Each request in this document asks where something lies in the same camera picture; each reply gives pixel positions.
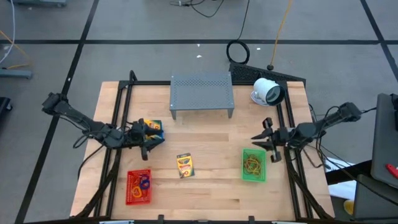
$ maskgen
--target red plastic bin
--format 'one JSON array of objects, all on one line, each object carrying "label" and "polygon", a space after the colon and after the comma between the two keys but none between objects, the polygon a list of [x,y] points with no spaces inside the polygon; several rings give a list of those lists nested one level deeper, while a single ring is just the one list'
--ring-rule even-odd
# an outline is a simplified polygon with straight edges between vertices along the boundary
[{"label": "red plastic bin", "polygon": [[[142,184],[148,178],[149,186]],[[150,203],[152,195],[152,176],[150,169],[132,170],[127,172],[126,205],[142,205]]]}]

